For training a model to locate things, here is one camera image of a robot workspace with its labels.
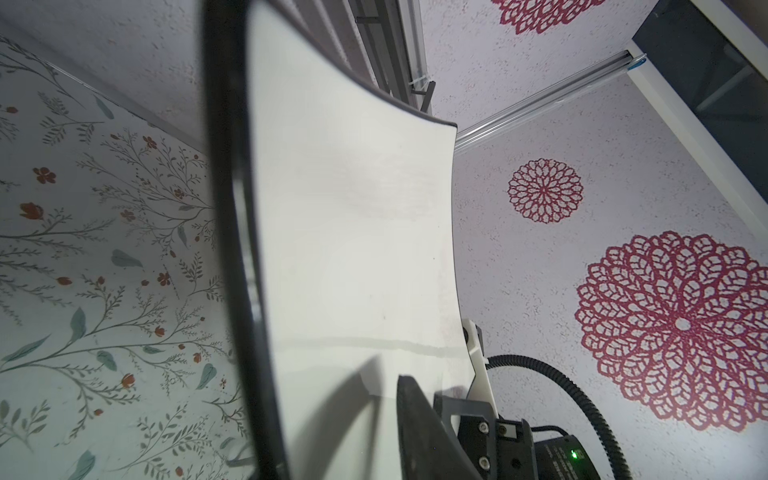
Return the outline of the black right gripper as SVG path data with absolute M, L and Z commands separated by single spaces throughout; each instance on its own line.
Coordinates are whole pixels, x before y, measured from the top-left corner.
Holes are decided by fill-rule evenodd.
M 437 394 L 434 409 L 482 479 L 598 479 L 574 435 L 556 426 L 503 420 L 487 402 Z

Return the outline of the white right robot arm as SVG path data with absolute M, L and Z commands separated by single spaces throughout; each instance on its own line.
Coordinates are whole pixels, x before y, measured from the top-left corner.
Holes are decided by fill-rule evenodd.
M 434 396 L 434 410 L 471 479 L 598 479 L 581 441 L 556 425 L 532 425 L 499 413 L 488 376 L 482 330 L 462 322 L 474 379 L 463 399 Z

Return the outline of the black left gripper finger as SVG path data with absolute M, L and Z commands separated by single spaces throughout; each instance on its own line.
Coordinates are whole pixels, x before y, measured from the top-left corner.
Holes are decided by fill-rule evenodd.
M 396 410 L 403 479 L 480 479 L 415 378 L 398 378 Z

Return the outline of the white square plate black rim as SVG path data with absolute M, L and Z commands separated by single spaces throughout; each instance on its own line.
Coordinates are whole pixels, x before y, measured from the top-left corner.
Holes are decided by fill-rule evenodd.
M 396 394 L 474 379 L 455 277 L 456 128 L 277 1 L 207 1 L 206 127 L 251 479 L 403 479 Z

